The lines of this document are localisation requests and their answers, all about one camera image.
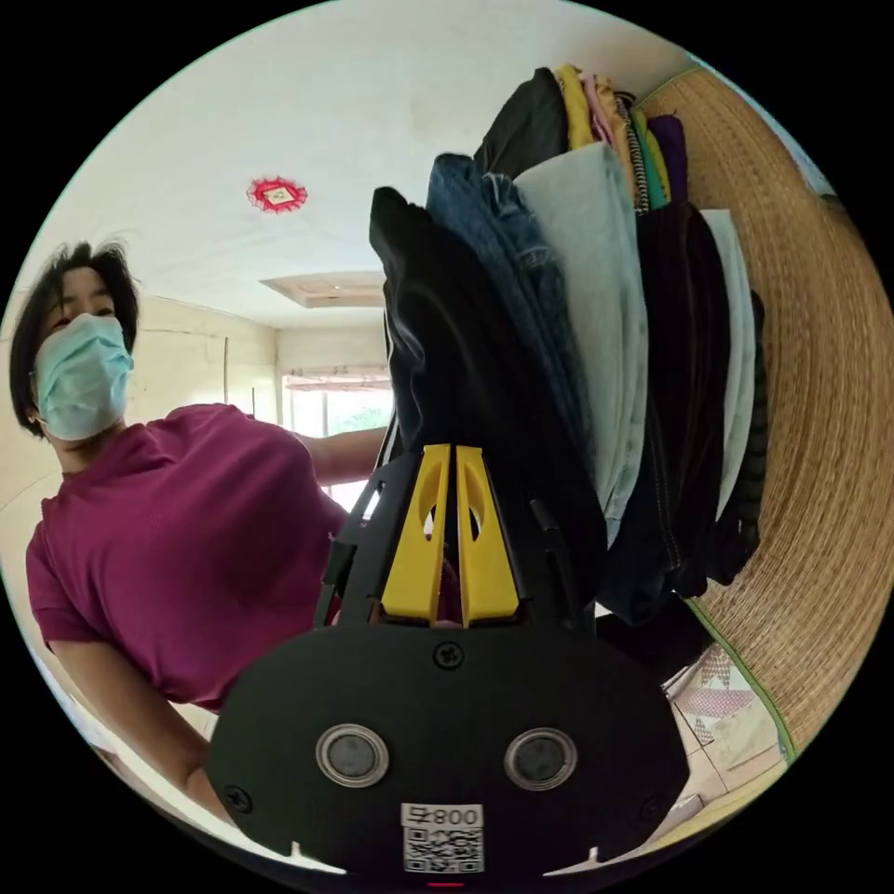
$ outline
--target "face mask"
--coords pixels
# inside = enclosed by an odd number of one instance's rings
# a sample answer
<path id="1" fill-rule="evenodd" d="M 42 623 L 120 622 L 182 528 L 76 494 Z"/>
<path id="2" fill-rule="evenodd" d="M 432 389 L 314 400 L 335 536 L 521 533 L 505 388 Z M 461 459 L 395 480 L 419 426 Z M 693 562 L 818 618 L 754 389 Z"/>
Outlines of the face mask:
<path id="1" fill-rule="evenodd" d="M 84 440 L 124 416 L 133 358 L 114 317 L 81 314 L 40 346 L 37 410 L 51 435 Z"/>

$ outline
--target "sticker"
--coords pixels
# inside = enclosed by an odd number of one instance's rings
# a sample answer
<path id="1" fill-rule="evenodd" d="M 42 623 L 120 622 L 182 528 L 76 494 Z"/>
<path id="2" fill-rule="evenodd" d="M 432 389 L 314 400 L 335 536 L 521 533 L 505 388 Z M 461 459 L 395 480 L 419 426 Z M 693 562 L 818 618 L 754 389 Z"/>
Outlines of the sticker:
<path id="1" fill-rule="evenodd" d="M 297 211 L 307 201 L 307 190 L 284 177 L 263 177 L 252 181 L 246 195 L 255 208 L 273 214 Z"/>
<path id="2" fill-rule="evenodd" d="M 403 868 L 408 873 L 483 873 L 480 804 L 401 804 Z"/>

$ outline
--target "red ceiling decoration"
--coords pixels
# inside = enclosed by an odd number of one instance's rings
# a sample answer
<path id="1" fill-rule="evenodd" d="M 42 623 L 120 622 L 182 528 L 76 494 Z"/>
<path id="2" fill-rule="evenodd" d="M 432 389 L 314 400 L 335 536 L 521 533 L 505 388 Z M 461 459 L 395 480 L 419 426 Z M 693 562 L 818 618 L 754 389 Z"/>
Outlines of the red ceiling decoration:
<path id="1" fill-rule="evenodd" d="M 264 177 L 252 181 L 247 195 L 255 208 L 267 214 L 297 211 L 307 201 L 307 190 L 284 177 Z"/>

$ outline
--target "qr code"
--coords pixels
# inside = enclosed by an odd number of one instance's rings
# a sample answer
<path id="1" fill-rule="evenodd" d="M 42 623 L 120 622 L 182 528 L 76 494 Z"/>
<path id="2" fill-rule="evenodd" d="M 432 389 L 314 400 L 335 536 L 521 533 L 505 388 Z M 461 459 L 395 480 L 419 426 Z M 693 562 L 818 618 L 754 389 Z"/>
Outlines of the qr code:
<path id="1" fill-rule="evenodd" d="M 404 828 L 403 857 L 408 873 L 482 873 L 484 830 Z"/>

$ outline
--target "window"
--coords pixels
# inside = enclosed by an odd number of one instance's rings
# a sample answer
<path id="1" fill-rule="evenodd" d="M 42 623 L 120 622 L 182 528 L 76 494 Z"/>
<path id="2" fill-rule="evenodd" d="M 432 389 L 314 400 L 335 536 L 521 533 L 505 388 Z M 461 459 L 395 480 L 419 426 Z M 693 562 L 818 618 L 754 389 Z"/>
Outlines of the window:
<path id="1" fill-rule="evenodd" d="M 363 388 L 351 388 L 332 382 L 330 387 L 319 383 L 315 387 L 284 383 L 283 409 L 287 428 L 311 438 L 326 438 L 346 431 L 385 428 L 391 418 L 394 399 L 388 382 L 372 383 Z M 352 509 L 357 503 L 366 481 L 336 484 L 327 487 L 336 503 Z"/>

